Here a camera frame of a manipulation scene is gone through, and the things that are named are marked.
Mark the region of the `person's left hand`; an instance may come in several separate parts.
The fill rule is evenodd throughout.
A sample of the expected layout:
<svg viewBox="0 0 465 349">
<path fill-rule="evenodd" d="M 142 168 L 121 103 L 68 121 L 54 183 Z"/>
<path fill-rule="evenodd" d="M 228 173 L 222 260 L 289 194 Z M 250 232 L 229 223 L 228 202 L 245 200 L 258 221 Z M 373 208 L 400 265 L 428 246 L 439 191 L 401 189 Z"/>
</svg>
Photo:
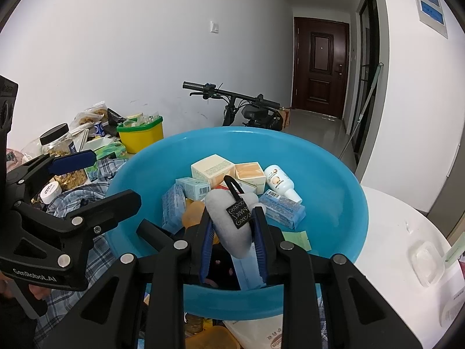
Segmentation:
<svg viewBox="0 0 465 349">
<path fill-rule="evenodd" d="M 1 289 L 0 293 L 7 299 L 16 298 L 18 292 L 13 289 L 12 279 L 5 274 L 0 274 Z M 28 291 L 21 291 L 23 295 L 33 295 L 36 299 L 45 299 L 51 294 L 50 288 L 43 288 L 37 285 L 29 284 Z"/>
</svg>

